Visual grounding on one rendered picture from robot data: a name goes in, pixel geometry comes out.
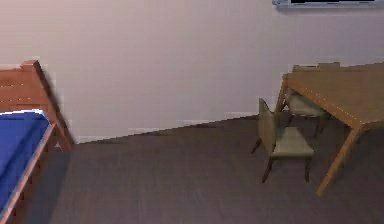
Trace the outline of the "grey framed window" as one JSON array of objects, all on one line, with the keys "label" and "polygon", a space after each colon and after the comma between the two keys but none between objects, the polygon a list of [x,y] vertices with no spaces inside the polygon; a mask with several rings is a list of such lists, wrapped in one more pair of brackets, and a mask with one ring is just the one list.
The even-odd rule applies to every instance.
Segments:
[{"label": "grey framed window", "polygon": [[272,0],[279,8],[384,8],[384,0]]}]

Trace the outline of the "olive cushioned wooden chair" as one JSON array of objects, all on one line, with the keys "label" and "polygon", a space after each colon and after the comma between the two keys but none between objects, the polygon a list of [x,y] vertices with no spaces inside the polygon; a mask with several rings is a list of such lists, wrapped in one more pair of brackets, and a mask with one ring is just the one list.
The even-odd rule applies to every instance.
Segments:
[{"label": "olive cushioned wooden chair", "polygon": [[290,117],[288,123],[291,123],[294,117],[317,118],[318,122],[315,128],[314,137],[317,137],[324,129],[329,114],[306,97],[300,95],[292,89],[287,89],[283,106],[289,109]]},{"label": "olive cushioned wooden chair", "polygon": [[304,180],[308,182],[314,149],[297,127],[280,128],[277,124],[279,116],[270,110],[263,98],[258,99],[258,111],[257,139],[251,154],[263,146],[268,155],[262,182],[267,181],[273,164],[277,160],[302,160]]}]

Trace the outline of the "brown wooden bed blue mattress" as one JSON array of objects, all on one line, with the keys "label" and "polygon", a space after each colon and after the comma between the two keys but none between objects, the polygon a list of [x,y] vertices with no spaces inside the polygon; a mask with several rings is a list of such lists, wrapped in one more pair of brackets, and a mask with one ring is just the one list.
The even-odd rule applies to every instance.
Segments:
[{"label": "brown wooden bed blue mattress", "polygon": [[49,152],[75,141],[40,63],[0,69],[0,224],[19,224]]}]

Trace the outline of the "brown wooden table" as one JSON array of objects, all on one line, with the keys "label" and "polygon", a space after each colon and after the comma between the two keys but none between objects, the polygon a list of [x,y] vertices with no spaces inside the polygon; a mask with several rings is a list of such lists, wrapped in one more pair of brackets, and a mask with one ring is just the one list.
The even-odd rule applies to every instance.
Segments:
[{"label": "brown wooden table", "polygon": [[384,128],[384,62],[351,67],[335,63],[296,65],[282,76],[275,107],[277,113],[283,110],[288,88],[350,127],[345,142],[316,191],[317,195],[322,195],[360,136],[369,130]]}]

